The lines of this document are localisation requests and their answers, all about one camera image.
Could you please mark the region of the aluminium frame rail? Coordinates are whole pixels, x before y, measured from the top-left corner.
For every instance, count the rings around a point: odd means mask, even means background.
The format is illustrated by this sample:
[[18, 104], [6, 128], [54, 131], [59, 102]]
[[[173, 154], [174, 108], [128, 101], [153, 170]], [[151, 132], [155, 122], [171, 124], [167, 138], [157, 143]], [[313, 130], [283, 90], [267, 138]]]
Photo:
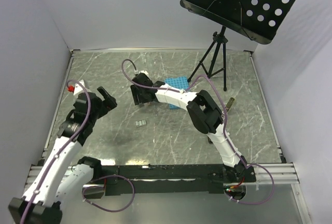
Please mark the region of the aluminium frame rail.
[[[72, 172], [76, 168], [78, 168], [78, 163], [73, 168], [68, 167], [64, 179], [67, 179], [69, 175], [71, 175]], [[263, 164], [263, 165], [251, 165], [254, 169], [255, 176], [256, 176], [256, 182], [254, 183], [238, 183], [238, 184], [232, 184], [227, 185], [224, 187], [224, 194], [226, 194], [227, 197], [231, 197], [234, 201], [242, 201], [244, 197], [244, 191], [245, 187], [248, 185], [255, 185], [256, 187], [259, 187], [260, 185], [291, 185], [293, 192], [297, 193], [299, 190], [299, 179], [295, 170], [295, 167], [291, 163], [270, 163], [270, 164]], [[100, 187], [104, 189], [105, 186], [89, 186], [89, 187]]]

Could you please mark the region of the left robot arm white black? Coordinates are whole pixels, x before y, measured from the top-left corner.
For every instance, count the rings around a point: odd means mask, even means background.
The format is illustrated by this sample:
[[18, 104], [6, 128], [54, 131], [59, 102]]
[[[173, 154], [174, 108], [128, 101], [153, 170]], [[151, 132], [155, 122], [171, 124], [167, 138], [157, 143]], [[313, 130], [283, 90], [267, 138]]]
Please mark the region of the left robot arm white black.
[[94, 158], [82, 159], [67, 179], [63, 177], [96, 121], [117, 107], [116, 99], [103, 87], [97, 89], [102, 97], [82, 84], [69, 90], [76, 98], [74, 108], [60, 125], [48, 159], [23, 196], [12, 198], [8, 205], [14, 223], [60, 223], [65, 203], [75, 191], [87, 182], [95, 184], [102, 179], [101, 161]]

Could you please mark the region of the grey staple strips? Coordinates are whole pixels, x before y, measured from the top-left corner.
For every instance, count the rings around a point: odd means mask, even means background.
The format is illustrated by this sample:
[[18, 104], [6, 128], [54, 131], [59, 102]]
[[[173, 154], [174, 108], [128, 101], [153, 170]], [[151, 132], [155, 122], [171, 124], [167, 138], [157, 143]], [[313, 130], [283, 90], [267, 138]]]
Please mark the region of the grey staple strips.
[[137, 128], [138, 128], [138, 127], [145, 126], [145, 125], [147, 125], [146, 120], [135, 121], [135, 126], [136, 126]]

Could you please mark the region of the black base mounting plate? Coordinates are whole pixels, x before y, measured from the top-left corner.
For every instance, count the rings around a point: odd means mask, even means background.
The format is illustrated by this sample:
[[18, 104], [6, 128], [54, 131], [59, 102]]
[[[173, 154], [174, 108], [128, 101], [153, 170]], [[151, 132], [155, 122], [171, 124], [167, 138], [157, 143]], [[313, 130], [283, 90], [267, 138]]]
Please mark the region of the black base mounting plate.
[[254, 183], [254, 169], [223, 164], [174, 165], [103, 165], [99, 176], [83, 185], [105, 186], [105, 195], [139, 193], [208, 192], [223, 194], [224, 187], [238, 183]]

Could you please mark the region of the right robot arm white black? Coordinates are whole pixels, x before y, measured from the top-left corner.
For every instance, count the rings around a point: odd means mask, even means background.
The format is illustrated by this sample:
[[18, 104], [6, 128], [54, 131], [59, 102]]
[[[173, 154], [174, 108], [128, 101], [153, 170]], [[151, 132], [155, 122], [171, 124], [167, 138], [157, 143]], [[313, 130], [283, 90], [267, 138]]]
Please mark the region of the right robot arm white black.
[[246, 164], [226, 131], [223, 112], [207, 91], [188, 92], [162, 81], [153, 83], [145, 73], [135, 75], [132, 83], [131, 90], [136, 105], [159, 102], [186, 110], [193, 126], [207, 135], [218, 150], [227, 177], [231, 181], [239, 181], [245, 175]]

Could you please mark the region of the blue studded building plate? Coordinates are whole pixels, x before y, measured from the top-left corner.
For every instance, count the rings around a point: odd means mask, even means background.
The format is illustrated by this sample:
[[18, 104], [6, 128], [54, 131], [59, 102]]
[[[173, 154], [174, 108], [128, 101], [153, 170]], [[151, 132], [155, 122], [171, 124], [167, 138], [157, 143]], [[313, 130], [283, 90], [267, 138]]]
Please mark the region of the blue studded building plate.
[[187, 77], [185, 76], [167, 78], [164, 80], [164, 82], [177, 89], [187, 89], [189, 87]]

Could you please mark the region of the black perforated music stand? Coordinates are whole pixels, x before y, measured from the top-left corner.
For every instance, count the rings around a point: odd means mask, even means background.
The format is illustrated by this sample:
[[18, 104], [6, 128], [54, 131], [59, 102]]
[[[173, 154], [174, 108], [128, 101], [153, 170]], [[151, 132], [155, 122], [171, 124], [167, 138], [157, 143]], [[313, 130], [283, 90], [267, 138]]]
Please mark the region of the black perforated music stand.
[[214, 65], [218, 52], [226, 56], [226, 29], [237, 32], [251, 41], [268, 45], [274, 39], [282, 21], [295, 0], [181, 0], [180, 5], [189, 12], [205, 17], [222, 26], [213, 33], [209, 50], [214, 49], [210, 68], [204, 72], [208, 78], [218, 74]]

